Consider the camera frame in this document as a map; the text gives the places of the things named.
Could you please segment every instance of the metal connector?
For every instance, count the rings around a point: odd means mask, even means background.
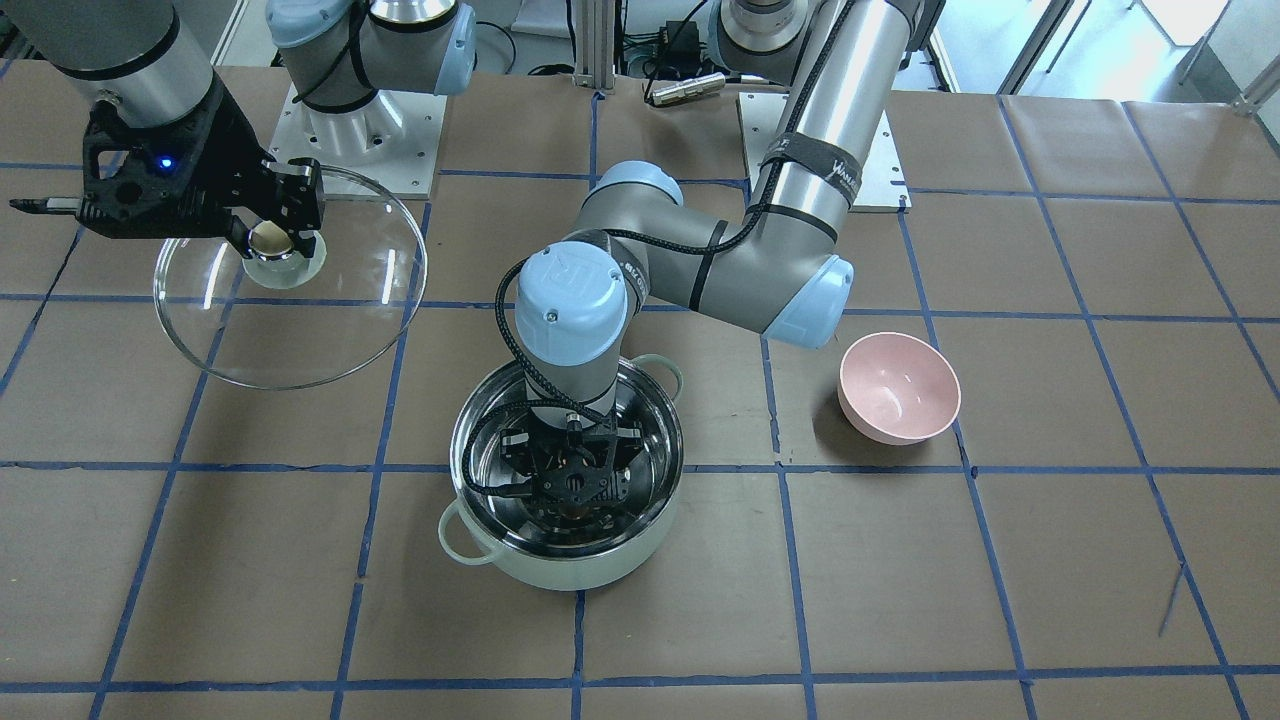
[[[664,108],[677,102],[687,102],[719,91],[724,87],[724,73],[712,73],[709,76],[695,77],[677,82],[676,85],[653,91],[653,104],[655,108]]]

